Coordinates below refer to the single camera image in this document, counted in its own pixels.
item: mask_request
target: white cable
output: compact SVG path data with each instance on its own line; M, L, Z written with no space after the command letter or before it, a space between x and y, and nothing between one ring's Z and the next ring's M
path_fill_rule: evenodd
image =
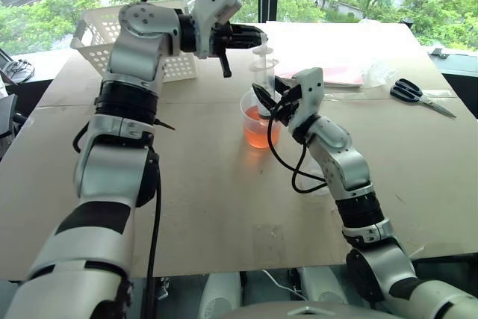
M280 285L280 284L274 279L274 277L273 277L268 271L266 271L265 269L263 269L262 271L265 273L266 276L268 276L268 277L270 278L270 280L273 281L273 283L274 283L277 287L279 287L279 288L281 288L281 289L285 289L286 291L290 291L292 294L297 295L300 299L305 300L306 302L308 301L308 299L307 299L306 297L304 297L303 295L297 293L294 289L290 289L290 288L285 287L284 285Z

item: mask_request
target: scissors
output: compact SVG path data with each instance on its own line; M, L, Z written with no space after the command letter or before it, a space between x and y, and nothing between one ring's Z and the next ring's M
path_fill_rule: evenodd
M423 92L417 85L404 78L401 78L395 82L395 85L390 89L390 94L405 102L421 102L440 114L456 118L456 116L449 112L446 108L423 96Z

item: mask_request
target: clear plastic cup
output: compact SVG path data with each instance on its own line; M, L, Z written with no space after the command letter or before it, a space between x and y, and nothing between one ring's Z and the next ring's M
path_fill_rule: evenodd
M273 49L267 47L267 40L263 40L261 46L252 49L254 61L252 62L250 69L254 73L254 83L261 85L270 96L274 99L275 86L274 86L274 67L278 61L272 59ZM259 114L262 117L270 116L270 112L261 104L259 106Z
M240 99L239 105L240 112L243 114L243 130L247 143L257 149L268 148L267 125L269 120L259 117L259 100L255 96L254 90L247 91ZM274 121L270 136L273 144L279 140L280 130L280 122Z

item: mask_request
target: white plastic basket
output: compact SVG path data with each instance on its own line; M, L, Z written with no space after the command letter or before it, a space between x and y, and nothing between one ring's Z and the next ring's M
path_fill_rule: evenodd
M183 12L185 8L185 3L180 0L154 1L153 4L181 9ZM83 12L70 43L70 47L78 50L101 75L106 71L111 47L120 34L118 14L121 7L101 7ZM182 52L179 56L167 58L166 64L165 82L197 76L196 61L192 54Z

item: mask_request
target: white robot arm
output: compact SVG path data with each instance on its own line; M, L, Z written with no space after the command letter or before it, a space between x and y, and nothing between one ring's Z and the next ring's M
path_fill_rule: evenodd
M192 15L146 2L119 12L121 32L75 168L78 206L45 242L6 318L123 318L130 303L134 211L159 186L152 150L166 57L219 57L261 44L261 31L228 20L240 0L196 0Z
M180 51L218 57L224 76L230 76L226 48L261 44L257 28L228 23L239 7L240 0L196 0L190 16L146 2L120 11L121 32L96 113L80 133L86 132L74 178L79 205L46 241L6 318L124 317L131 300L134 211L160 186L159 157L152 144L153 125L161 124L155 117L164 59ZM344 237L353 246L347 266L360 295L371 302L385 300L409 318L475 318L476 298L416 277L380 210L366 161L345 129L317 113L321 70L306 70L296 78L296 87L282 85L278 104L264 89L255 91L322 167L344 222ZM246 318L253 318L247 313Z
M477 298L447 283L416 277L380 209L367 162L345 128L319 115L322 69L307 69L294 78L297 86L293 88L276 78L276 89L282 93L277 104L264 88L255 84L253 88L271 117L288 126L320 165L344 223L343 235L353 247L347 269L357 292L371 303L385 301L394 314L405 318L475 318Z

